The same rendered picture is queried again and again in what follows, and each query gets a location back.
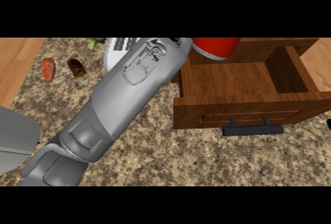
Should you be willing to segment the grey rounded robot part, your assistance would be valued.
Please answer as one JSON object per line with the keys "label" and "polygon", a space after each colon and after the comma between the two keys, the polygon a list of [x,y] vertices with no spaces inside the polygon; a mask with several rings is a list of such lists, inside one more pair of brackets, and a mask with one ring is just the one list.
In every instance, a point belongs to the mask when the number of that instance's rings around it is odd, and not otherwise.
{"label": "grey rounded robot part", "polygon": [[37,121],[0,106],[0,174],[25,162],[36,150],[39,137]]}

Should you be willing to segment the wooden cabinet body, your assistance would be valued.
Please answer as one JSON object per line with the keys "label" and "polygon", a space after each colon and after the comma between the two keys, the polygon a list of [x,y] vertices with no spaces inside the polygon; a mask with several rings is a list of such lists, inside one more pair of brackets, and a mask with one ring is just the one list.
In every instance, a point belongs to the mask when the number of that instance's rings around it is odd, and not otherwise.
{"label": "wooden cabinet body", "polygon": [[265,62],[277,47],[291,46],[297,54],[303,55],[317,41],[318,38],[243,38],[228,59],[209,59],[191,50],[191,63],[200,65]]}

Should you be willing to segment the orange-red sausage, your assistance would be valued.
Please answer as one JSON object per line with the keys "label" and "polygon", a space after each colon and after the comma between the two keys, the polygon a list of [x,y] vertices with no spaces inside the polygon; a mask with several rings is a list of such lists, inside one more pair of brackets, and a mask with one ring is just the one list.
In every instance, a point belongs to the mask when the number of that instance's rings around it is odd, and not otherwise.
{"label": "orange-red sausage", "polygon": [[42,61],[42,75],[46,82],[51,82],[55,78],[57,63],[52,58],[45,58]]}

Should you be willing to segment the green vegetable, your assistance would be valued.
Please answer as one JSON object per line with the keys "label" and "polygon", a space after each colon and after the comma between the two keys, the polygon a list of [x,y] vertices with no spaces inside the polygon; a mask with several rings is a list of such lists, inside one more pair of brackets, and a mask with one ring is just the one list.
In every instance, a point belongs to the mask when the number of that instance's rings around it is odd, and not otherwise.
{"label": "green vegetable", "polygon": [[98,43],[105,44],[107,38],[91,38],[88,48],[93,50]]}

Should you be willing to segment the wooden drawer front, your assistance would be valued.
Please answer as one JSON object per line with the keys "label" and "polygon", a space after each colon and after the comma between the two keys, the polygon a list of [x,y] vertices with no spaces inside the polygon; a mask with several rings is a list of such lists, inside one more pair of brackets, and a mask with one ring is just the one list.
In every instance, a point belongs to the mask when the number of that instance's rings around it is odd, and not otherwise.
{"label": "wooden drawer front", "polygon": [[173,128],[206,129],[231,125],[297,124],[331,110],[331,92],[247,94],[173,99]]}

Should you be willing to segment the red can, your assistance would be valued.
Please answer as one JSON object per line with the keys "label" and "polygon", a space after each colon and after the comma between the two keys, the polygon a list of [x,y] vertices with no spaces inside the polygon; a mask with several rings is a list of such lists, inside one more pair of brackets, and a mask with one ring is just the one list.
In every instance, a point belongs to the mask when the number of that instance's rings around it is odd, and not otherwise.
{"label": "red can", "polygon": [[238,46],[240,38],[194,38],[194,50],[212,60],[226,60]]}

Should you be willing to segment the white appliance with dark slots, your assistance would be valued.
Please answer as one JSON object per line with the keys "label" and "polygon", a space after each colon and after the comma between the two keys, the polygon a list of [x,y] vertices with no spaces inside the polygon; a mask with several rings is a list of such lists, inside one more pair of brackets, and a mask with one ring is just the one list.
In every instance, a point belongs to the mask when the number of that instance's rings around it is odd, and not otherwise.
{"label": "white appliance with dark slots", "polygon": [[110,71],[119,64],[123,56],[136,45],[139,38],[110,38],[108,47],[104,56],[105,70]]}

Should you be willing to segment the dark brown oblong food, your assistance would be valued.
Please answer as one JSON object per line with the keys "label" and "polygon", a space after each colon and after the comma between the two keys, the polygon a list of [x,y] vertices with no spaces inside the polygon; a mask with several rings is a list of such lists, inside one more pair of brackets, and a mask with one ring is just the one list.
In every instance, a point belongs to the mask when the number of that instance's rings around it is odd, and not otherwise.
{"label": "dark brown oblong food", "polygon": [[88,73],[86,68],[77,59],[70,59],[67,65],[76,77],[80,77]]}

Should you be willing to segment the open wooden drawer box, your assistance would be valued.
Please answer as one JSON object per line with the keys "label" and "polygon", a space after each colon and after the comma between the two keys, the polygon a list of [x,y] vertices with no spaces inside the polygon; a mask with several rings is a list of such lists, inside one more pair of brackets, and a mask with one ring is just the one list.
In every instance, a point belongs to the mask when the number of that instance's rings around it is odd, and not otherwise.
{"label": "open wooden drawer box", "polygon": [[291,46],[278,46],[256,62],[195,64],[190,57],[181,69],[184,97],[309,92],[318,87]]}

